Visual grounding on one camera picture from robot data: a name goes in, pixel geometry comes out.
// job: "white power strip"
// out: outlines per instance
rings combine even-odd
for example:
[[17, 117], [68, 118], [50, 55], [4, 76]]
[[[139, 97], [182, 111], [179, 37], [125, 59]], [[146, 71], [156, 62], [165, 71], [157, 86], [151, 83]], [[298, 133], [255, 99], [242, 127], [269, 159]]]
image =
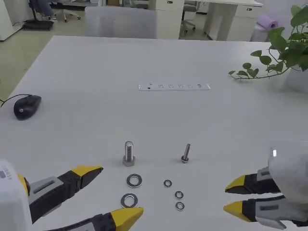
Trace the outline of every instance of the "white power strip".
[[161, 90], [211, 90], [208, 84], [156, 84], [149, 83], [139, 85], [141, 91], [161, 91]]

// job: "washer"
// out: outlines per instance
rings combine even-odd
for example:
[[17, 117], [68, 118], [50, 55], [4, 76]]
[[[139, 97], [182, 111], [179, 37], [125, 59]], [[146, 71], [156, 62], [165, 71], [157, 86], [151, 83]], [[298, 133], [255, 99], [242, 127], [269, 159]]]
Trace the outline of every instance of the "washer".
[[177, 208], [178, 211], [183, 211], [185, 208], [185, 205], [182, 202], [177, 202], [175, 204], [175, 208]]
[[[128, 197], [131, 197], [131, 198], [134, 199], [134, 203], [131, 206], [128, 206], [128, 205], [125, 204], [125, 199], [128, 198]], [[127, 193], [124, 196], [122, 196], [122, 198], [121, 198], [121, 205], [122, 205], [123, 208], [134, 208], [134, 207], [137, 206], [137, 204], [138, 204], [138, 197], [133, 193]]]
[[184, 197], [184, 193], [182, 193], [181, 191], [176, 191], [174, 196], [178, 199], [181, 200]]
[[171, 181], [171, 180], [165, 180], [165, 181], [164, 181], [164, 186], [165, 186], [166, 188], [170, 188], [170, 187], [172, 186], [172, 181]]
[[[138, 183], [137, 183], [137, 184], [132, 184], [132, 183], [130, 183], [130, 179], [132, 179], [132, 178], [137, 178], [137, 179], [138, 179]], [[126, 183], [127, 183], [127, 185], [128, 185], [129, 187], [131, 187], [131, 188], [138, 188], [138, 187], [141, 185], [141, 183], [142, 183], [142, 178], [141, 178], [140, 175], [134, 173], [134, 174], [131, 174], [131, 175], [129, 175], [129, 176], [127, 177]]]

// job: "mouse cable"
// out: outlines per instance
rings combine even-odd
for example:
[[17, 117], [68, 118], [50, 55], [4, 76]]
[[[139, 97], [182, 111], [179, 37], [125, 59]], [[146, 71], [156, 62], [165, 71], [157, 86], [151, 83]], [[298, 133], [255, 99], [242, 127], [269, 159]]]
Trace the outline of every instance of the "mouse cable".
[[7, 101], [9, 101], [10, 99], [12, 99], [12, 98], [15, 98], [15, 97], [17, 97], [17, 96], [21, 96], [21, 95], [27, 95], [27, 96], [30, 96], [30, 94], [18, 94], [18, 95], [14, 95], [14, 96], [12, 96], [12, 97], [10, 97], [10, 98], [8, 98], [7, 100], [5, 100], [5, 101], [3, 101], [3, 100], [0, 100], [1, 102], [2, 102], [2, 104], [1, 104], [1, 106], [0, 107], [2, 107]]

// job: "hex bolt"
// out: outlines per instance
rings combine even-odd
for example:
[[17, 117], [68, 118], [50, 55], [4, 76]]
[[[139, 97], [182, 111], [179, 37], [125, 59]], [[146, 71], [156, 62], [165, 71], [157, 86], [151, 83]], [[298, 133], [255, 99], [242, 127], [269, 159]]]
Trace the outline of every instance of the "hex bolt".
[[125, 142], [125, 155], [123, 156], [123, 164], [126, 167], [135, 165], [135, 156], [133, 151], [133, 142], [127, 141]]
[[181, 161], [182, 161], [183, 163], [185, 163], [185, 164], [189, 161], [188, 153], [189, 153], [190, 148], [191, 148], [191, 145], [188, 143], [188, 144], [186, 145], [185, 153], [184, 153], [184, 155], [181, 157]]

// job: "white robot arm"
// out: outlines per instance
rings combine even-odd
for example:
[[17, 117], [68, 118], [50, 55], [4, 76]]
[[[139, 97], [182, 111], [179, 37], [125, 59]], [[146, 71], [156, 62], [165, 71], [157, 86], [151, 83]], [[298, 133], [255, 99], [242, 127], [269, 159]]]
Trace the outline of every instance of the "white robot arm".
[[[0, 160], [0, 231], [31, 231], [32, 224], [91, 183], [101, 166], [78, 166], [58, 177], [29, 184], [6, 160]], [[128, 231], [143, 208], [98, 214], [52, 231]]]
[[269, 154], [268, 167], [243, 175], [227, 186], [227, 193], [281, 193], [272, 198], [249, 199], [224, 206], [224, 210], [248, 222], [286, 229], [281, 222], [308, 226], [308, 142], [277, 141]]

